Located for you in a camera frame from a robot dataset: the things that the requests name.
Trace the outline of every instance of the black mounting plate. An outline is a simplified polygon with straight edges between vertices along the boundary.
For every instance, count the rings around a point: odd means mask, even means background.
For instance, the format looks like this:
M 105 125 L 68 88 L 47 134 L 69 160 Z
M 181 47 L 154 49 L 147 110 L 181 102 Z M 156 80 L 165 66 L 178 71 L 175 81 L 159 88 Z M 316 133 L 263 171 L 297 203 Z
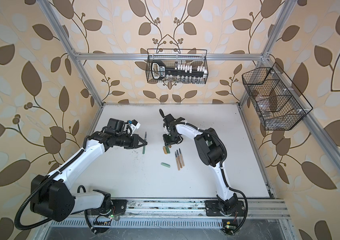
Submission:
M 235 205 L 235 210 L 237 212 L 237 217 L 243 217 L 244 216 L 244 210 L 242 210 L 242 207 L 244 207 L 244 203 L 242 201 L 238 201 L 238 204 Z M 205 201 L 205 208 L 206 208 L 206 216 L 208 217 L 224 217 L 225 215 L 221 214 L 220 211 L 216 211 L 216 209 L 219 209 L 218 207 L 218 200 L 206 200 Z

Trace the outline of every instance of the white table surface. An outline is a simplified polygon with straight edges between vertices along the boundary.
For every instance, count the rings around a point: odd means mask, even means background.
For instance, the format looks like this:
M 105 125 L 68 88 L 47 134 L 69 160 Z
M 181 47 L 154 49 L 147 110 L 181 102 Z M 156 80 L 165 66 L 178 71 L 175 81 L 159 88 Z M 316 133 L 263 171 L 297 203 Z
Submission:
M 170 148 L 170 154 L 164 154 L 160 108 L 165 115 L 183 117 L 202 129 L 214 128 L 228 152 L 225 166 L 231 187 L 247 197 L 269 197 L 240 113 L 232 104 L 106 105 L 95 130 L 100 131 L 110 118 L 135 119 L 141 124 L 135 133 L 144 138 L 147 131 L 145 154 L 142 147 L 109 148 L 80 175 L 72 189 L 84 185 L 89 190 L 109 192 L 111 197 L 216 197 L 211 170 L 200 160 L 193 139 L 184 137 L 181 144 Z M 180 171 L 174 154 L 178 148 L 185 162 Z M 162 166 L 161 162 L 171 167 Z

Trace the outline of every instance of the black cable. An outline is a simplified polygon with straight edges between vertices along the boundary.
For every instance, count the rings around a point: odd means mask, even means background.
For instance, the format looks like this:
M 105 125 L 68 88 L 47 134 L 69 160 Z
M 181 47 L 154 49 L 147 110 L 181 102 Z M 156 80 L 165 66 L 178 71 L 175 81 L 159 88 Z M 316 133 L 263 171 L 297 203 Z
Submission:
M 20 223 L 20 217 L 22 216 L 22 213 L 24 211 L 24 209 L 26 208 L 27 204 L 31 201 L 31 199 L 48 183 L 50 183 L 56 176 L 58 176 L 64 169 L 66 169 L 70 164 L 72 164 L 76 159 L 79 158 L 79 156 L 82 155 L 82 153 L 84 152 L 84 149 L 86 149 L 86 143 L 87 143 L 87 138 L 88 136 L 85 137 L 84 141 L 83 141 L 83 149 L 81 149 L 79 151 L 79 153 L 73 157 L 67 164 L 65 164 L 64 166 L 60 167 L 58 171 L 56 171 L 53 175 L 49 176 L 48 179 L 46 179 L 45 181 L 43 181 L 39 186 L 37 186 L 32 192 L 31 194 L 24 200 L 24 202 L 22 203 L 22 205 L 20 205 L 20 208 L 18 209 L 18 211 L 16 212 L 15 218 L 14 218 L 14 225 L 17 229 L 19 230 L 28 230 L 28 229 L 32 229 L 35 227 L 38 227 L 42 224 L 45 224 L 49 221 L 51 221 L 51 218 L 47 218 L 44 219 L 40 222 L 31 224 L 31 225 L 23 225 Z

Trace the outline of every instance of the wire mesh basket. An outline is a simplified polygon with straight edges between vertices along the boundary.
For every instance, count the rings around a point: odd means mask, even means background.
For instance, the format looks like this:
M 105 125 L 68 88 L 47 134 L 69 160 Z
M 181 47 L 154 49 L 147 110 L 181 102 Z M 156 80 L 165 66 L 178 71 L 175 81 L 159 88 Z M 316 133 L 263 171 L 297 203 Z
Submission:
M 291 130 L 313 109 L 289 76 L 294 87 L 283 83 L 278 76 L 280 69 L 274 64 L 271 68 L 256 68 L 242 74 L 244 88 L 265 130 Z M 302 96 L 310 107 L 302 106 L 291 91 Z
M 206 54 L 207 50 L 202 49 L 150 48 L 147 50 L 147 82 L 206 84 L 209 75 Z

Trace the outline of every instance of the pencil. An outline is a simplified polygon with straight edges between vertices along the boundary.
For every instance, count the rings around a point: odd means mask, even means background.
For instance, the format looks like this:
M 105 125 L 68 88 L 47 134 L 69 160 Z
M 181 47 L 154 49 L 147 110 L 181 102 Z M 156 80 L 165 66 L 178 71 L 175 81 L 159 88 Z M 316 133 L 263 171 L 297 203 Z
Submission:
M 183 161 L 183 156 L 182 156 L 182 152 L 180 148 L 179 148 L 179 155 L 181 156 L 182 165 L 185 166 L 185 162 Z
M 178 162 L 178 158 L 177 158 L 177 152 L 175 152 L 175 160 L 177 161 L 177 167 L 178 167 L 178 171 L 179 171 L 180 168 L 179 168 L 179 162 Z

